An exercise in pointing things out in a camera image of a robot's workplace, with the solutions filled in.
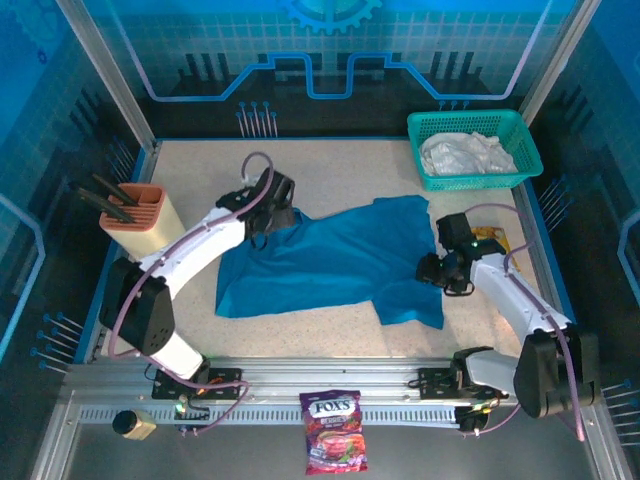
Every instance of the floor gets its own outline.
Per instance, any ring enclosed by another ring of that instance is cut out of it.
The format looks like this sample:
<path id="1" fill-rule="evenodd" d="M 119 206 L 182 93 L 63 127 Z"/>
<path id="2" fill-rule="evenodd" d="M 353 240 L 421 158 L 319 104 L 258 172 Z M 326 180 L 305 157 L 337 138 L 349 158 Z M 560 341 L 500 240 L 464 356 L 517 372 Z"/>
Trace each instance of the floor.
<path id="1" fill-rule="evenodd" d="M 462 438 L 455 430 L 412 427 L 365 426 L 364 435 L 369 471 L 340 478 L 598 478 L 588 447 L 555 417 L 533 420 L 519 412 L 504 428 L 477 439 Z M 119 437 L 110 426 L 85 425 L 66 480 L 110 480 L 116 472 L 118 478 L 128 480 L 302 480 L 308 478 L 305 467 L 302 427 L 222 426 L 201 437 L 183 439 L 167 426 L 136 442 Z"/>
<path id="2" fill-rule="evenodd" d="M 184 225 L 199 221 L 223 194 L 240 186 L 240 164 L 255 150 L 296 181 L 294 204 L 312 218 L 369 204 L 376 197 L 423 195 L 435 221 L 486 202 L 513 205 L 509 190 L 426 192 L 404 140 L 165 141 L 152 181 L 163 185 Z M 259 174 L 262 165 L 250 168 Z M 512 246 L 524 242 L 518 217 L 496 208 L 469 215 L 472 226 L 500 226 Z M 517 258 L 535 284 L 528 255 Z M 218 262 L 194 277 L 174 300 L 178 331 L 206 355 L 268 357 L 450 357 L 488 345 L 517 355 L 520 347 L 504 318 L 481 293 L 444 298 L 445 326 L 417 321 L 382 327 L 370 302 L 248 319 L 215 315 Z"/>

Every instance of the work surface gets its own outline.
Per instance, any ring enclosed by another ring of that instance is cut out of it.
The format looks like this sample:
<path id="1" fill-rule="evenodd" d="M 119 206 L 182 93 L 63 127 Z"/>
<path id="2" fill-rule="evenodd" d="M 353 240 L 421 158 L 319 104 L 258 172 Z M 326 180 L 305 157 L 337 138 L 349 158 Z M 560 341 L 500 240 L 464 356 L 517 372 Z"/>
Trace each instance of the work surface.
<path id="1" fill-rule="evenodd" d="M 256 150 L 270 155 L 275 167 L 295 180 L 294 205 L 312 218 L 366 205 L 377 197 L 418 194 L 430 202 L 435 232 L 435 221 L 449 213 L 486 202 L 513 205 L 509 190 L 425 191 L 409 143 L 402 140 L 165 141 L 152 182 L 167 189 L 189 228 L 220 196 L 240 187 L 240 165 Z M 263 168 L 256 158 L 249 173 L 259 174 Z M 504 228 L 512 247 L 524 242 L 520 221 L 509 211 L 479 209 L 469 214 L 469 221 L 472 226 Z M 535 285 L 528 255 L 519 255 L 517 261 Z M 206 267 L 174 301 L 179 333 L 207 355 L 449 357 L 462 348 L 484 345 L 507 354 L 519 352 L 509 325 L 481 292 L 445 297 L 443 330 L 417 321 L 383 327 L 370 302 L 221 318 L 215 315 L 218 265 L 216 261 Z"/>

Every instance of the blue t-shirt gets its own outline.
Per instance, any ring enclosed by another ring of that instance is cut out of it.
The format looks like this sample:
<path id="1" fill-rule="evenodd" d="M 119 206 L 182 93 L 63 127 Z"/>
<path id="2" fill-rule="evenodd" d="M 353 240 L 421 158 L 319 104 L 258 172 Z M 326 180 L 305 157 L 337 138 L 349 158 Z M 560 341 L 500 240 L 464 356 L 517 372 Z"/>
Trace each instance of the blue t-shirt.
<path id="1" fill-rule="evenodd" d="M 417 319 L 441 329 L 442 291 L 415 279 L 435 251 L 420 196 L 379 198 L 269 235 L 264 249 L 243 242 L 222 257 L 216 313 L 253 317 L 371 300 L 383 325 Z"/>

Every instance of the knife block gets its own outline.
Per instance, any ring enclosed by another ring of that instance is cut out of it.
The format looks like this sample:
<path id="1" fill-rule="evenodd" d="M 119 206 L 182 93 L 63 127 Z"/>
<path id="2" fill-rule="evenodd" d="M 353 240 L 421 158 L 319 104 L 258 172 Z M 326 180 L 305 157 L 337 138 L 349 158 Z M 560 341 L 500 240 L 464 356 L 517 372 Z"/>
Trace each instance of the knife block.
<path id="1" fill-rule="evenodd" d="M 164 188 L 144 183 L 121 183 L 119 187 L 138 206 L 123 205 L 113 195 L 109 201 L 131 215 L 135 223 L 123 223 L 102 213 L 100 227 L 133 258 L 140 260 L 184 235 L 184 226 Z"/>

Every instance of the jar lid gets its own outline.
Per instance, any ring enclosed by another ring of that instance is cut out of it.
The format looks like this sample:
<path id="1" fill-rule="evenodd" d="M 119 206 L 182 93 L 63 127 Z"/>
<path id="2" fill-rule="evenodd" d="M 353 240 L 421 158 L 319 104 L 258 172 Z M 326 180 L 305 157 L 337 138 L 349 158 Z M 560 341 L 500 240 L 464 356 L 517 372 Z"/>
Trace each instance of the jar lid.
<path id="1" fill-rule="evenodd" d="M 111 422 L 111 426 L 116 433 L 126 435 L 135 428 L 137 423 L 138 416 L 133 410 L 123 410 L 116 415 L 113 422 Z"/>

